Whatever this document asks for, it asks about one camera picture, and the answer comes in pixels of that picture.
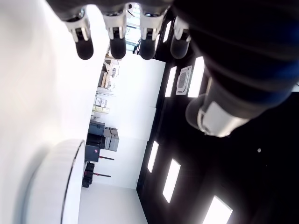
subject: gray machine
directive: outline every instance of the gray machine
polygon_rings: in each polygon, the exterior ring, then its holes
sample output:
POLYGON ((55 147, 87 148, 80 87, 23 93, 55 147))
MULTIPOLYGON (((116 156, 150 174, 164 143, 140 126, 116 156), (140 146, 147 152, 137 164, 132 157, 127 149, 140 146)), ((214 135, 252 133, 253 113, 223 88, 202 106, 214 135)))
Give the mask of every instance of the gray machine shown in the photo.
POLYGON ((105 127, 104 128, 104 137, 105 137, 105 149, 111 151, 117 151, 119 137, 117 133, 117 129, 105 127))
POLYGON ((100 150, 106 149, 116 152, 118 142, 117 129, 105 127, 104 123, 90 121, 85 147, 85 160, 98 162, 100 150))

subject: robotic finger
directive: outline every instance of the robotic finger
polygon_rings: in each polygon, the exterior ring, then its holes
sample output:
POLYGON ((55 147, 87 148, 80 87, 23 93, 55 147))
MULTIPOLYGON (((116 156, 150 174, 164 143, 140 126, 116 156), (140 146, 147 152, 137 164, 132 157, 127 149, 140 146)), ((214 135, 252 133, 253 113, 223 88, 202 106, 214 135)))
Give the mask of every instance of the robotic finger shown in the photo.
POLYGON ((93 56, 93 41, 91 38, 90 22, 86 7, 78 7, 72 13, 60 14, 76 43, 78 56, 88 60, 93 56))
POLYGON ((181 59, 187 54, 191 40, 189 24, 178 16, 174 22, 174 35, 171 41, 171 54, 176 59, 181 59))
POLYGON ((140 31, 141 45, 140 55, 143 59, 149 60, 155 56, 155 42, 161 30, 164 15, 167 8, 156 9, 155 12, 150 7, 141 5, 140 13, 140 31))
POLYGON ((126 54, 126 29, 127 18, 125 5, 119 6, 117 11, 109 10, 109 8, 98 8, 103 13, 106 30, 110 38, 111 54, 115 59, 122 59, 126 54))

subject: ceiling light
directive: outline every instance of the ceiling light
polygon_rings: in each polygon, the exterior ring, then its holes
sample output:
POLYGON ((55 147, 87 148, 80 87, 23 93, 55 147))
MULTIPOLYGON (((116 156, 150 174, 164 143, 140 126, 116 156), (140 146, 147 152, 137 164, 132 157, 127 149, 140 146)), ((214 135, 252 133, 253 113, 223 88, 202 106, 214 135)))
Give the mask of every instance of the ceiling light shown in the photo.
POLYGON ((164 34, 164 38, 163 38, 163 42, 166 42, 167 39, 168 39, 170 26, 171 26, 171 21, 170 21, 170 22, 167 24, 167 26, 166 26, 166 30, 165 30, 165 34, 164 34))
POLYGON ((163 190, 163 195, 168 203, 170 203, 174 187, 176 186, 180 167, 181 165, 179 165, 178 162, 176 162, 174 159, 171 160, 169 172, 163 190))
POLYGON ((226 224, 232 211, 222 200, 214 196, 202 224, 226 224))
POLYGON ((194 70, 192 73, 188 97, 198 97, 200 85, 204 74, 205 62, 203 57, 198 57, 195 60, 194 70))
POLYGON ((155 50, 157 49, 159 38, 160 38, 160 34, 158 34, 158 36, 156 37, 155 50))
POLYGON ((150 172, 153 171, 153 167, 154 167, 158 147, 159 147, 159 144, 154 141, 153 147, 151 148, 151 153, 150 153, 149 163, 148 163, 148 169, 149 169, 150 172))
POLYGON ((174 77, 176 75, 176 71, 177 71, 177 67, 173 67, 172 69, 170 69, 168 83, 166 86, 165 97, 171 96, 171 91, 172 91, 172 86, 173 86, 174 77))

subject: cardboard box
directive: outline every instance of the cardboard box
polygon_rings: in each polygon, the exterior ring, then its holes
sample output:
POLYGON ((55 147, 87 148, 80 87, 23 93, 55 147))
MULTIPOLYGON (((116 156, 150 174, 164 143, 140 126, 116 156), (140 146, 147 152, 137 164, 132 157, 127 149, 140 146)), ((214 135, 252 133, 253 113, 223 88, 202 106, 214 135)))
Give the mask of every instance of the cardboard box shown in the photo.
POLYGON ((102 103, 101 103, 101 107, 106 107, 106 105, 107 105, 107 100, 102 100, 102 103))
POLYGON ((109 113, 109 111, 110 111, 109 108, 102 108, 102 109, 103 109, 102 110, 103 113, 109 113))
POLYGON ((96 111, 96 112, 100 112, 100 113, 102 113, 103 108, 100 107, 100 106, 95 106, 95 111, 96 111))
POLYGON ((101 103, 102 103, 102 99, 101 98, 97 98, 96 101, 95 101, 95 104, 97 106, 101 106, 101 103))

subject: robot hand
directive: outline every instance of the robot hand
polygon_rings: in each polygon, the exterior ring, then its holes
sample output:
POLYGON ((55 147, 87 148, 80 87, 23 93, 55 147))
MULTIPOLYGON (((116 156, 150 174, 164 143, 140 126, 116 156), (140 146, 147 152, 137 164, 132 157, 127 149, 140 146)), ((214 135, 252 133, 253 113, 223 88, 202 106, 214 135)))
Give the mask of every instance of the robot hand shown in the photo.
MULTIPOLYGON (((103 14, 114 58, 126 53, 126 0, 47 0, 73 35, 77 53, 87 60, 93 42, 85 5, 103 14)), ((187 122, 205 134, 229 135, 237 127, 282 103, 299 80, 299 23, 293 9, 258 2, 228 0, 139 0, 140 55, 151 59, 164 15, 172 5, 178 15, 171 54, 183 58, 189 47, 205 59, 209 82, 205 94, 186 109, 187 122)))

